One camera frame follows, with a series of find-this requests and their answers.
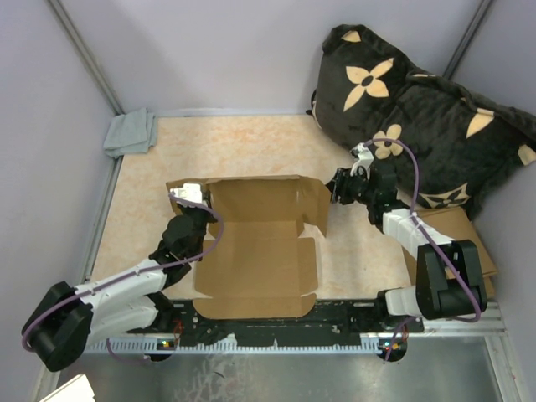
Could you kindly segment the brown cardboard box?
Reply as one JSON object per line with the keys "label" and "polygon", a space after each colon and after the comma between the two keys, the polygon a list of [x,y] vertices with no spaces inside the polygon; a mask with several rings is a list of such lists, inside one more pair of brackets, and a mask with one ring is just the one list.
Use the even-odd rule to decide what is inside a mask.
{"label": "brown cardboard box", "polygon": [[296,318],[317,299],[317,252],[304,226],[327,233],[331,194],[301,175],[195,178],[222,217],[194,269],[195,310],[209,319]]}

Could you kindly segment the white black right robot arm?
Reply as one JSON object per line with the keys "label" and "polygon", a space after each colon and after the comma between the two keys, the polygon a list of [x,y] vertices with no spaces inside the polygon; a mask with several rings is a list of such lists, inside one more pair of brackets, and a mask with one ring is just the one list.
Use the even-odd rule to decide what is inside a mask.
{"label": "white black right robot arm", "polygon": [[369,170],[341,167],[326,187],[334,204],[365,205],[369,223],[415,259],[414,285],[378,294],[382,305],[373,312],[378,329],[391,332],[403,317],[479,321],[487,292],[477,246],[442,234],[412,212],[398,199],[393,169],[376,163]]}

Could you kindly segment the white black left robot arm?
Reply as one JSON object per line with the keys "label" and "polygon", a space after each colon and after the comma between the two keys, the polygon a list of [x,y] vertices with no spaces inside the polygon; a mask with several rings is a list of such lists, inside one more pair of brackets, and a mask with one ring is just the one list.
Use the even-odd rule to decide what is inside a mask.
{"label": "white black left robot arm", "polygon": [[171,197],[180,213],[169,220],[157,248],[133,267],[100,281],[52,285],[21,330],[22,346],[48,371],[74,363],[95,343],[132,330],[165,332],[174,320],[163,290],[180,282],[208,249],[204,236],[220,217],[210,197]]}

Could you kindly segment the stack of flat cardboard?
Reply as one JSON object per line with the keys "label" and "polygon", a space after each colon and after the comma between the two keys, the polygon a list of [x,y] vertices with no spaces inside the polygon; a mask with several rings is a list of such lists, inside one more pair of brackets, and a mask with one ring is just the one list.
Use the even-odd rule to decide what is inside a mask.
{"label": "stack of flat cardboard", "polygon": [[443,235],[454,240],[470,240],[477,247],[482,276],[486,278],[497,274],[497,267],[462,208],[422,209],[417,214]]}

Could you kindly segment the black flower pattern cushion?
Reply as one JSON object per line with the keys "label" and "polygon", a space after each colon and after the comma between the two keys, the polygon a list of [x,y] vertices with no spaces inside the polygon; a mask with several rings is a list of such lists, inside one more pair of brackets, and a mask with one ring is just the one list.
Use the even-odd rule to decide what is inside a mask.
{"label": "black flower pattern cushion", "polygon": [[415,65],[363,25],[322,43],[310,115],[337,145],[369,142],[398,188],[429,209],[477,215],[486,197],[535,161],[535,118]]}

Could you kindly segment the grey folded cloth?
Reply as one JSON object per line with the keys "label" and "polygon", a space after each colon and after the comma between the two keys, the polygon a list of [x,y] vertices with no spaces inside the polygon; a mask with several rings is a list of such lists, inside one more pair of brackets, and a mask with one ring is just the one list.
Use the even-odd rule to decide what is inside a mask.
{"label": "grey folded cloth", "polygon": [[157,115],[146,107],[112,119],[103,144],[108,157],[148,153],[157,145]]}

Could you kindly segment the white board corner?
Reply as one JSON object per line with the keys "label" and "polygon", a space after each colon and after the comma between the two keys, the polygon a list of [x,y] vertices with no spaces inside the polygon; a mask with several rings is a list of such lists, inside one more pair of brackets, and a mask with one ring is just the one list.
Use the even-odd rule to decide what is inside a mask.
{"label": "white board corner", "polygon": [[40,402],[95,402],[95,392],[85,374],[78,374]]}

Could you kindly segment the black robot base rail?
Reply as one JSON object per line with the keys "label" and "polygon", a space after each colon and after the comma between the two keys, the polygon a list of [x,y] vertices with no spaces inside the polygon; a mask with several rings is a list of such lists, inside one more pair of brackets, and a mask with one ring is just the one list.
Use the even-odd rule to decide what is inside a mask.
{"label": "black robot base rail", "polygon": [[144,337],[165,335],[157,350],[221,353],[233,351],[304,353],[349,351],[384,357],[390,338],[406,319],[390,316],[382,294],[376,299],[319,300],[299,318],[222,320],[202,317],[192,301],[175,300],[147,328],[130,330]]}

